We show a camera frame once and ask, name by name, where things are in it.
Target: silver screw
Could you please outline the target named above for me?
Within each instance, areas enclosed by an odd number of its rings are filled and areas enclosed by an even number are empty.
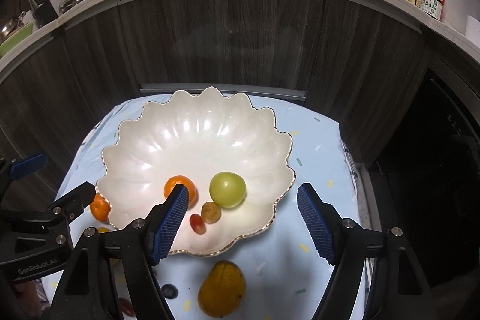
[[[90,236],[93,236],[93,235],[95,234],[95,231],[96,231],[96,229],[91,226],[91,227],[88,227],[87,229],[85,229],[85,230],[83,231],[83,234],[84,234],[87,238],[89,238]]]
[[[64,235],[58,235],[56,240],[57,240],[57,244],[62,245],[67,241],[67,238]]]
[[[399,238],[400,236],[403,235],[403,231],[402,231],[400,228],[398,228],[397,226],[394,226],[394,227],[392,228],[392,234],[393,234],[394,236],[396,236],[397,238]]]
[[[353,228],[355,226],[355,221],[353,221],[352,219],[343,219],[342,225],[345,228]]]
[[[142,228],[145,225],[145,220],[144,219],[136,219],[133,220],[131,223],[132,227],[134,228]]]

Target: confetti pattern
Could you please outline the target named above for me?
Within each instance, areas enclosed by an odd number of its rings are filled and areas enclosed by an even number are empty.
[[[260,263],[260,266],[258,266],[257,269],[255,270],[255,274],[258,276],[262,275],[263,274],[262,270],[266,265],[267,265],[266,262]]]
[[[300,248],[302,249],[302,251],[305,251],[306,253],[309,253],[309,252],[310,252],[310,249],[309,249],[307,246],[303,245],[303,244],[300,244]]]

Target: black appliance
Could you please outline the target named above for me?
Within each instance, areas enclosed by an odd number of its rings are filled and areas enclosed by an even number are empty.
[[[368,171],[381,226],[404,228],[431,288],[478,270],[480,247],[480,99],[433,69]],[[473,295],[458,300],[480,314]]]

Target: utensil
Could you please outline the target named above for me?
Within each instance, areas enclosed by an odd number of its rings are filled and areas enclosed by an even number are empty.
[[[0,31],[0,43],[7,39],[7,36],[17,28],[17,25],[18,25],[17,17],[11,18],[10,21],[8,21],[5,24],[5,26]]]
[[[28,0],[28,3],[30,5],[30,7],[32,8],[33,13],[35,14],[35,12],[38,10],[37,2],[35,2],[35,0]]]
[[[17,27],[16,27],[16,29],[18,29],[19,27],[21,27],[21,26],[23,25],[23,18],[25,17],[25,14],[26,14],[26,13],[27,13],[26,11],[22,11],[22,12],[20,13],[20,16],[18,17],[18,22],[17,22]]]
[[[260,234],[295,180],[287,165],[291,135],[276,129],[272,109],[253,108],[244,93],[227,98],[214,87],[196,96],[177,91],[168,103],[146,103],[140,118],[123,121],[118,134],[119,141],[102,152],[107,174],[97,182],[111,203],[113,225],[123,228],[132,216],[147,216],[165,201],[164,185],[174,175],[185,175],[196,186],[198,201],[187,211],[173,253],[217,255],[243,237]],[[212,200],[210,181],[223,171],[244,179],[246,198],[222,209],[220,219],[198,235],[189,218]]]

